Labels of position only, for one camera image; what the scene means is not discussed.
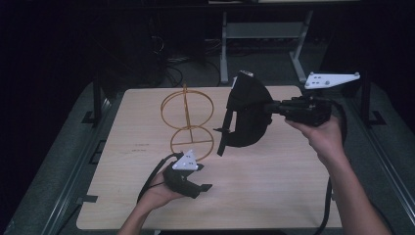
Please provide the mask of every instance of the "person's right hand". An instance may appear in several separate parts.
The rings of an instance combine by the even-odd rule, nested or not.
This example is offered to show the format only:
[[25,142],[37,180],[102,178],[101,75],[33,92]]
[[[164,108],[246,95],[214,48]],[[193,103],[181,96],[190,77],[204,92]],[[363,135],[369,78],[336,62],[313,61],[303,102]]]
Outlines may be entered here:
[[336,117],[331,116],[327,122],[318,127],[290,120],[286,120],[286,123],[301,131],[326,167],[346,160],[339,120]]

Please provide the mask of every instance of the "dark background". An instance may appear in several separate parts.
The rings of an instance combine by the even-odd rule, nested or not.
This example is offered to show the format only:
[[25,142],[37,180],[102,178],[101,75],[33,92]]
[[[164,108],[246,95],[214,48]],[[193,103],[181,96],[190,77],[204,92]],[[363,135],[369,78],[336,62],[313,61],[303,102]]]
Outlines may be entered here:
[[[0,231],[87,84],[98,76],[110,98],[129,87],[156,87],[168,54],[153,53],[158,45],[152,35],[162,35],[168,49],[182,50],[201,63],[204,38],[220,36],[219,12],[163,12],[154,21],[150,11],[126,11],[122,16],[87,11],[105,9],[106,3],[0,1]],[[362,1],[339,9],[341,13],[323,7],[314,14],[308,40],[331,42],[321,70],[364,71],[415,130],[414,4]],[[327,15],[336,20],[328,22]]]

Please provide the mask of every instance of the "wooden table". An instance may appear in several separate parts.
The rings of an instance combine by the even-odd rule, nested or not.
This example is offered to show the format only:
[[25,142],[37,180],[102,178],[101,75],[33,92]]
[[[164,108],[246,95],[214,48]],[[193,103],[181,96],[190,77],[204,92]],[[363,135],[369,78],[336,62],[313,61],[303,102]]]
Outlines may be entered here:
[[[267,87],[274,100],[299,96],[295,86]],[[207,94],[214,113],[204,127],[214,137],[211,154],[200,161],[205,168],[189,180],[211,183],[197,199],[175,200],[153,211],[145,229],[258,229],[319,226],[324,213],[328,173],[299,131],[273,115],[265,135],[245,148],[226,147],[216,154],[230,87],[189,88]],[[161,103],[174,88],[134,89],[125,92],[88,195],[96,203],[84,203],[77,219],[80,229],[119,229],[135,206],[137,196],[158,162],[171,154],[175,129],[161,119]],[[210,105],[202,96],[188,94],[193,124],[208,117]],[[165,108],[166,119],[183,124],[183,99]],[[203,131],[194,138],[204,139]],[[190,147],[199,157],[206,146]],[[332,203],[328,227],[341,227]]]

